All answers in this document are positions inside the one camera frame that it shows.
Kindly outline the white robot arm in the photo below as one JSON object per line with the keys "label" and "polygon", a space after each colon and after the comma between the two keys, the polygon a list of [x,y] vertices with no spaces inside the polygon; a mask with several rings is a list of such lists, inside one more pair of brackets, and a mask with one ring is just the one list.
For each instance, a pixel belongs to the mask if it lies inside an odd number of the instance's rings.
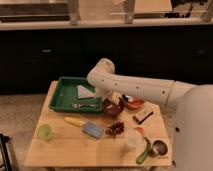
{"label": "white robot arm", "polygon": [[115,74],[114,63],[100,59],[87,75],[98,97],[118,92],[176,111],[173,171],[213,171],[213,84]]}

